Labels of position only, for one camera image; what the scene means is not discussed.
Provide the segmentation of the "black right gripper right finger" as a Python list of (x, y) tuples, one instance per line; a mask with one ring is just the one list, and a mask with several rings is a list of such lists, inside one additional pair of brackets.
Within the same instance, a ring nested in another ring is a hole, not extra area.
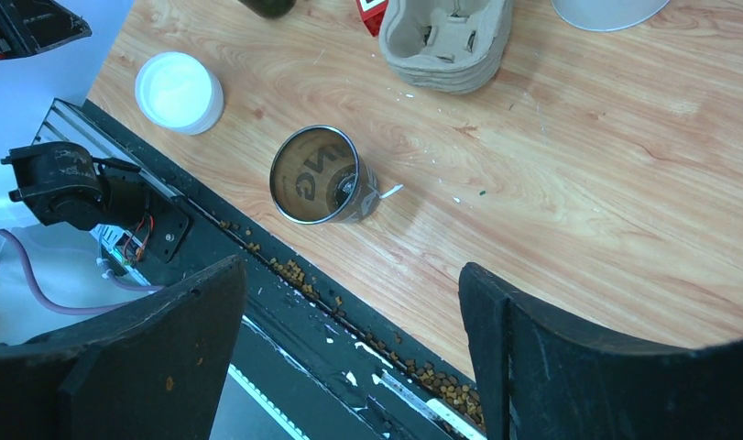
[(743, 439), (743, 339), (626, 335), (474, 262), (458, 294), (488, 438)]

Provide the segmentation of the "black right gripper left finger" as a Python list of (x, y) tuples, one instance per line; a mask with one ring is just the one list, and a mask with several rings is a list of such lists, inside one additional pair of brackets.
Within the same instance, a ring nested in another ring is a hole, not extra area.
[(0, 439), (206, 439), (246, 302), (224, 258), (111, 312), (0, 345)]

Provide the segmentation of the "clear brown printed coffee cup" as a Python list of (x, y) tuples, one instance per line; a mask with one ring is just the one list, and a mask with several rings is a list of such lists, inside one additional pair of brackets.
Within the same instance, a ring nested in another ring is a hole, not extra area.
[(301, 225), (355, 223), (381, 200), (378, 179), (342, 130), (306, 126), (290, 135), (269, 173), (274, 205)]

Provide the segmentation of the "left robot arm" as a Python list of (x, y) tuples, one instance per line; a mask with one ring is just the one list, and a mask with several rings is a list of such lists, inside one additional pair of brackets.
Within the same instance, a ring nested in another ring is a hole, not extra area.
[[(92, 35), (56, 1), (0, 1), (0, 61), (21, 60)], [(138, 239), (126, 260), (150, 253), (170, 262), (191, 228), (174, 198), (149, 185), (138, 165), (97, 158), (69, 140), (11, 149), (0, 159), (0, 229), (66, 223), (82, 231), (116, 226)]]

